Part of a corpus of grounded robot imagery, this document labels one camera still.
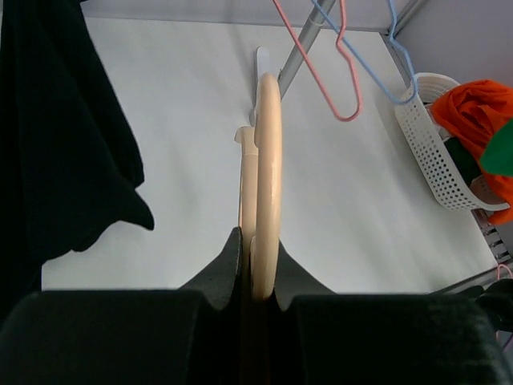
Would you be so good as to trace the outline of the white and dark green shirt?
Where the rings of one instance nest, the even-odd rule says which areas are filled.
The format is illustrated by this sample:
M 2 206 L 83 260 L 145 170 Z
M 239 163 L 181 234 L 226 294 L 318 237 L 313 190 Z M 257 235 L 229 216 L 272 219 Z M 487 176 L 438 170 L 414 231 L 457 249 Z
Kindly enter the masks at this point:
M 467 187 L 482 201 L 491 204 L 494 197 L 483 189 L 481 183 L 483 179 L 482 170 L 475 158 L 463 147 L 458 138 L 449 136 L 440 130 L 443 134 L 442 142 L 444 143 L 450 157 L 454 161 L 461 177 Z

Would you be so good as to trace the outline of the black t shirt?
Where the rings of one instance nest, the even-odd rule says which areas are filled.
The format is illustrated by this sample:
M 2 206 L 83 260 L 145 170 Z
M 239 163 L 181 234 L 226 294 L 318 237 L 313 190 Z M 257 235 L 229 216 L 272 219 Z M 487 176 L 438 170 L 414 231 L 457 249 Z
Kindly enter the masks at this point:
M 138 144 L 78 1 L 6 1 L 1 21 L 1 315 L 42 266 L 125 221 L 153 229 Z

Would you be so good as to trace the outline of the white plastic basket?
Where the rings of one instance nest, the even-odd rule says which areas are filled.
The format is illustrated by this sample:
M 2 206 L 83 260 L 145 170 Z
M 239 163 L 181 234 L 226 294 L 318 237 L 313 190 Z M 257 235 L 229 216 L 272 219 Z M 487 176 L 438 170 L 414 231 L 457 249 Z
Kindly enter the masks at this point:
M 475 180 L 474 188 L 467 185 L 427 111 L 429 104 L 457 87 L 458 82 L 429 72 L 417 73 L 415 80 L 418 90 L 409 87 L 401 97 L 408 103 L 395 106 L 394 113 L 436 201 L 449 210 L 508 209 L 509 204 L 493 193 L 483 176 Z

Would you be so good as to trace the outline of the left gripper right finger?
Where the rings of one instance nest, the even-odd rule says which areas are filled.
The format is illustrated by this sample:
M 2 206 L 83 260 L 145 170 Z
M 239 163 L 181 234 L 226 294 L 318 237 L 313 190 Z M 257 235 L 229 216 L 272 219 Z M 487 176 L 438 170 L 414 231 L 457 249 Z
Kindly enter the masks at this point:
M 484 292 L 337 294 L 278 254 L 269 311 L 273 384 L 503 384 Z

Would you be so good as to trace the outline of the bright green t shirt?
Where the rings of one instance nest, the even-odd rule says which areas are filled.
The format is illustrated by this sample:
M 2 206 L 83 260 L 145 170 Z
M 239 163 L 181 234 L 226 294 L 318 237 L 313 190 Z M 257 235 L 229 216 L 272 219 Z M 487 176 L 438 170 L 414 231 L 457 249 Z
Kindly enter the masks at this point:
M 512 134 L 512 120 L 509 120 L 491 137 L 480 158 L 480 164 L 485 172 L 498 176 L 513 176 Z

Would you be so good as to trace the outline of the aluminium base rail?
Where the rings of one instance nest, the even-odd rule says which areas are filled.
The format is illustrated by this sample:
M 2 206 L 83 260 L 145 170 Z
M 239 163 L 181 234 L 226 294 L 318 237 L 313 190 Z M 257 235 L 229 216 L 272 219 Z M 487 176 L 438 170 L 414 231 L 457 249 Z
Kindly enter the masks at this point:
M 493 226 L 488 221 L 489 212 L 483 209 L 476 209 L 472 214 L 493 254 L 495 265 L 479 274 L 438 290 L 436 294 L 456 294 L 472 286 L 487 288 L 492 283 L 498 281 L 496 267 L 499 263 L 506 264 L 512 270 L 512 223 Z

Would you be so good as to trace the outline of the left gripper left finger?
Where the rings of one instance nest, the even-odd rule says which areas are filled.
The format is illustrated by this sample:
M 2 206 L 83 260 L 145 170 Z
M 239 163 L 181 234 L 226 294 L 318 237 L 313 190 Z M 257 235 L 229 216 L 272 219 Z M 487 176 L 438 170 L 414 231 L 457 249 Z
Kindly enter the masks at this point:
M 236 384 L 243 237 L 171 290 L 48 290 L 1 330 L 4 384 Z

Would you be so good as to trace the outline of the pink wire hanger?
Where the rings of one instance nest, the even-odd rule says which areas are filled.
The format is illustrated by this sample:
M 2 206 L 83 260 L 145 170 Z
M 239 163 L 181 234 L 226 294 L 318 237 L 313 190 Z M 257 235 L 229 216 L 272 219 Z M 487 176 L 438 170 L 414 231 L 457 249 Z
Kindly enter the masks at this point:
M 272 4 L 292 39 L 294 47 L 302 28 L 297 29 L 293 26 L 281 1 L 273 1 Z M 336 1 L 332 10 L 338 12 L 341 22 L 341 25 L 335 29 L 331 46 L 328 48 L 328 58 L 334 62 L 331 64 L 321 63 L 321 49 L 315 46 L 319 38 L 327 36 L 327 33 L 321 28 L 313 46 L 305 56 L 306 62 L 301 65 L 301 68 L 306 69 L 311 75 L 333 117 L 339 122 L 348 123 L 356 120 L 362 112 L 362 90 L 357 64 L 349 51 L 343 47 L 343 38 L 346 33 L 345 2 Z

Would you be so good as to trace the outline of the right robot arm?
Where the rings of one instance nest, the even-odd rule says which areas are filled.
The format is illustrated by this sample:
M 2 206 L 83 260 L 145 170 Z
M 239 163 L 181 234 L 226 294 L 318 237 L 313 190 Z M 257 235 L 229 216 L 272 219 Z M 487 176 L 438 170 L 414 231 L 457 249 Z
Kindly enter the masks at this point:
M 490 285 L 475 299 L 496 330 L 512 332 L 512 280 L 503 279 Z

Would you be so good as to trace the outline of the metal clothes rack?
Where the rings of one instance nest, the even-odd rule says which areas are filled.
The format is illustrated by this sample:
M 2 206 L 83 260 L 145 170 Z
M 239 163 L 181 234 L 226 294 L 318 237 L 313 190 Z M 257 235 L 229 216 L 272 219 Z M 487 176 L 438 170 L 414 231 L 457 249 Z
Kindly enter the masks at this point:
M 313 46 L 321 28 L 327 20 L 329 12 L 333 9 L 335 4 L 335 0 L 313 2 L 313 9 L 306 19 L 305 24 L 301 29 L 301 33 L 297 36 L 297 41 L 294 43 L 294 48 L 291 50 L 285 65 L 279 73 L 278 83 L 281 96 L 285 95 L 297 72 L 301 68 L 301 65 L 306 62 L 305 56 Z M 270 72 L 270 53 L 265 47 L 258 47 L 253 56 L 253 83 L 255 86 L 255 92 L 253 108 L 249 113 L 249 123 L 251 125 L 255 125 L 257 120 L 259 81 L 261 77 L 268 72 Z

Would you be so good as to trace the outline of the orange t shirt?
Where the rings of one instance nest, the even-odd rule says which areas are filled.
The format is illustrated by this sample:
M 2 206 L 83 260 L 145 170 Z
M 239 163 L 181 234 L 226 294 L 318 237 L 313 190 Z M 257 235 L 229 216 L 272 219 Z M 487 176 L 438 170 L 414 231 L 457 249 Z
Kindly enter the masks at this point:
M 512 178 L 485 172 L 480 158 L 491 137 L 512 120 L 512 88 L 489 79 L 461 84 L 437 98 L 429 112 L 475 158 L 491 191 L 511 205 Z

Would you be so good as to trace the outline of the beige hanger with green shirt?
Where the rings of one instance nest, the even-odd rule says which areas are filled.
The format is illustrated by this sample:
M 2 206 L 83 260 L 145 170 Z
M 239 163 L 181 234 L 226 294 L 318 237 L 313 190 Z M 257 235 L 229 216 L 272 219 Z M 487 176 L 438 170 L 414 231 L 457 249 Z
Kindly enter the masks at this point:
M 252 299 L 267 300 L 277 275 L 281 233 L 283 135 L 281 93 L 270 73 L 257 86 L 256 123 L 237 130 L 241 147 L 238 222 Z

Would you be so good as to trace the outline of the pink hanger on floor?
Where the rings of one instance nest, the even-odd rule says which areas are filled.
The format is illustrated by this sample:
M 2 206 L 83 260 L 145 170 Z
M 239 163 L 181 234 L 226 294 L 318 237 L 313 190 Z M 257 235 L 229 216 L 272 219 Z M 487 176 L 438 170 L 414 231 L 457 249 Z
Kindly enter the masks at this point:
M 511 268 L 508 267 L 506 264 L 499 263 L 496 267 L 496 277 L 498 281 L 501 279 L 512 279 L 513 274 Z M 506 342 L 503 344 L 503 352 L 506 352 L 512 344 L 512 338 L 513 334 L 510 334 Z

